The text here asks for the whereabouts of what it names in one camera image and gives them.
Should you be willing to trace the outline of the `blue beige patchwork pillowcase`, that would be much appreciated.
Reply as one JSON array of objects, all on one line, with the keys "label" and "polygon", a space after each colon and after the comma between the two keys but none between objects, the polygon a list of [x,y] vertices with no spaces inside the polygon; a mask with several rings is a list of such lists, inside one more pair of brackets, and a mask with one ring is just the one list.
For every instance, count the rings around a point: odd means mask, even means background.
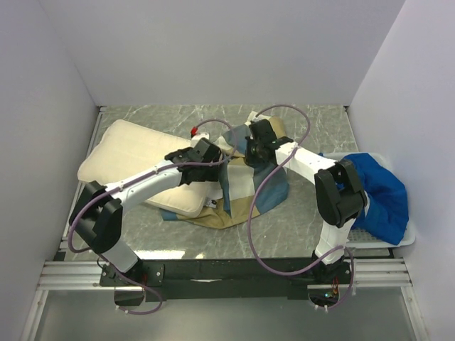
[{"label": "blue beige patchwork pillowcase", "polygon": [[244,124],[234,128],[237,136],[235,157],[221,166],[219,181],[191,183],[162,193],[164,206],[159,208],[165,221],[187,221],[202,227],[226,229],[247,221],[251,212],[258,217],[284,202],[289,194],[287,172],[279,170],[263,187],[262,181],[274,170],[272,163],[249,166],[245,163],[246,138],[254,118],[266,119],[278,137],[286,135],[279,117],[250,112]]}]

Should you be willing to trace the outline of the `cream white pillow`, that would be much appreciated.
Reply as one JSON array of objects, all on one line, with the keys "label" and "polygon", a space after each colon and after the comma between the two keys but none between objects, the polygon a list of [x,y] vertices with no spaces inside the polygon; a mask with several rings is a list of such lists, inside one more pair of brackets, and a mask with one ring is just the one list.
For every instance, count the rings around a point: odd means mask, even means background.
[{"label": "cream white pillow", "polygon": [[[117,182],[155,166],[164,156],[191,145],[172,136],[125,120],[116,120],[82,162],[77,178],[101,185]],[[189,218],[199,216],[208,197],[208,183],[191,183],[166,190],[145,201]]]}]

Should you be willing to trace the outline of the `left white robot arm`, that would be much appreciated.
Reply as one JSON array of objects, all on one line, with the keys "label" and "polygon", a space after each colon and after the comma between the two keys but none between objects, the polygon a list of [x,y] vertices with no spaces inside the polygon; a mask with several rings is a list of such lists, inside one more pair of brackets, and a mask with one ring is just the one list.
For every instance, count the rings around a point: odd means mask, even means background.
[{"label": "left white robot arm", "polygon": [[124,180],[84,186],[69,219],[68,248],[73,253],[91,250],[117,270],[125,285],[138,283],[141,259],[122,240],[125,212],[166,190],[200,182],[216,182],[227,158],[206,138],[194,147],[176,150],[155,166]]}]

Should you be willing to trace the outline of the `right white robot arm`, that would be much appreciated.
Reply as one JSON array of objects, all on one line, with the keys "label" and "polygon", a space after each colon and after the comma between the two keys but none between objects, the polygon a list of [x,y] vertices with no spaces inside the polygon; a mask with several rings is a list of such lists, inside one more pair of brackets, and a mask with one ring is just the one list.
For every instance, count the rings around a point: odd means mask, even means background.
[{"label": "right white robot arm", "polygon": [[[247,238],[254,258],[264,269],[279,276],[297,276],[312,270],[316,281],[330,282],[343,264],[349,231],[368,204],[355,166],[349,160],[335,161],[310,152],[287,136],[278,138],[266,119],[252,122],[249,128],[247,160],[275,166],[256,189],[247,218]],[[323,219],[314,260],[295,271],[279,271],[268,266],[256,252],[251,233],[252,213],[260,192],[277,172],[285,168],[314,185],[318,213]]]}]

